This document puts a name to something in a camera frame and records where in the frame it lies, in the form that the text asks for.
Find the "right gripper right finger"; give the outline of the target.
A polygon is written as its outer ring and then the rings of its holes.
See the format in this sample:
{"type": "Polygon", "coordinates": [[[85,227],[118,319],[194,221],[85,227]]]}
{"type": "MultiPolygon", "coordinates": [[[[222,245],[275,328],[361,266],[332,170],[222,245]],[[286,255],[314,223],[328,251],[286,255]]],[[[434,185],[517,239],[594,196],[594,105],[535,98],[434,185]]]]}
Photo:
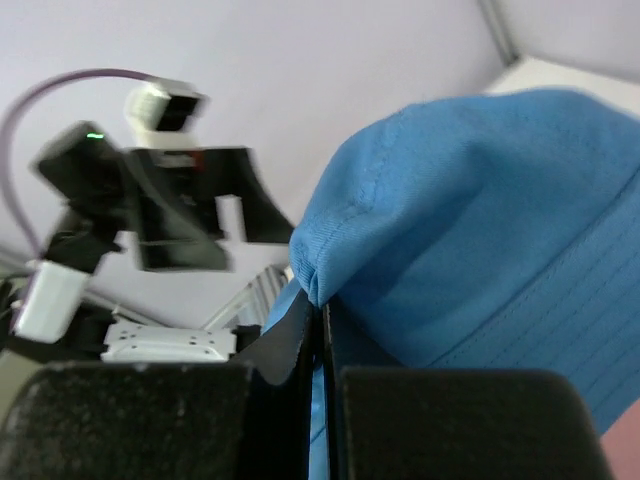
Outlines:
{"type": "Polygon", "coordinates": [[[609,479],[581,398],[541,370],[412,369],[323,310],[333,479],[609,479]]]}

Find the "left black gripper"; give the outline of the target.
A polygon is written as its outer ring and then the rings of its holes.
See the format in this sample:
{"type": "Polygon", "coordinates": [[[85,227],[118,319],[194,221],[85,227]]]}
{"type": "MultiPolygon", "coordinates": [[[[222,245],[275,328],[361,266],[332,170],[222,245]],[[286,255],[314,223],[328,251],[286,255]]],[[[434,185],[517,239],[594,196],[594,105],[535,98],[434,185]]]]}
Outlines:
{"type": "Polygon", "coordinates": [[[34,167],[88,217],[124,216],[127,176],[128,222],[144,271],[229,271],[218,197],[240,199],[249,243],[287,244],[293,232],[245,147],[125,152],[96,124],[80,121],[47,143],[34,167]]]}

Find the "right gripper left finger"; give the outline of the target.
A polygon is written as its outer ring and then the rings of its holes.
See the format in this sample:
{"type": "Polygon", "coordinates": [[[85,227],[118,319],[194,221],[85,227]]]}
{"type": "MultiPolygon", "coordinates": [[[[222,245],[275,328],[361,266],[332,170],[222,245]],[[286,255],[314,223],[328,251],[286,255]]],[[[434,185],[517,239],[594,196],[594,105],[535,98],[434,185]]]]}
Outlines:
{"type": "Polygon", "coordinates": [[[225,363],[54,363],[1,428],[5,479],[304,479],[314,307],[225,363]]]}

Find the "blue bucket hat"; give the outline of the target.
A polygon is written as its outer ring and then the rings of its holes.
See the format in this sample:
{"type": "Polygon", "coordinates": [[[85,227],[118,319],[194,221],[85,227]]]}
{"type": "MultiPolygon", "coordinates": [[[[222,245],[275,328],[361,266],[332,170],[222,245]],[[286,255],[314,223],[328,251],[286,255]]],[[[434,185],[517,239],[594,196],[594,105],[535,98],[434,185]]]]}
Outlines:
{"type": "Polygon", "coordinates": [[[602,436],[639,400],[639,122],[569,90],[413,104],[349,138],[289,245],[276,324],[340,298],[422,368],[566,377],[602,436]]]}

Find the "pink bucket hat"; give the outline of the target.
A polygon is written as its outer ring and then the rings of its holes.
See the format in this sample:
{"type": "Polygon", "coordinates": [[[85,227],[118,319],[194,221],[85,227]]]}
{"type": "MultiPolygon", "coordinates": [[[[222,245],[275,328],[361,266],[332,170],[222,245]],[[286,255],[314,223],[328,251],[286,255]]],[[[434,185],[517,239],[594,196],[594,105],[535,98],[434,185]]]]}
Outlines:
{"type": "Polygon", "coordinates": [[[602,436],[602,447],[618,480],[640,480],[640,401],[602,436]]]}

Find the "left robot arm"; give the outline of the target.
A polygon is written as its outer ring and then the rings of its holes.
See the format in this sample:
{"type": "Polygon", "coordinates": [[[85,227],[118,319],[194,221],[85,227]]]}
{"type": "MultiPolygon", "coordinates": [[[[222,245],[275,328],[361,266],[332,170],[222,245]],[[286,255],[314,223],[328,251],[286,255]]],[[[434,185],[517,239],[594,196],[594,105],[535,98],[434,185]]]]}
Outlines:
{"type": "Polygon", "coordinates": [[[135,236],[139,266],[147,272],[231,269],[222,245],[221,197],[239,200],[248,242],[282,245],[292,233],[260,183],[249,149],[204,148],[173,127],[130,126],[136,146],[129,151],[114,148],[92,123],[82,122],[37,161],[67,208],[14,308],[12,346],[44,363],[226,361],[257,325],[205,331],[143,325],[117,312],[77,317],[91,277],[106,255],[119,251],[116,238],[123,231],[135,236]]]}

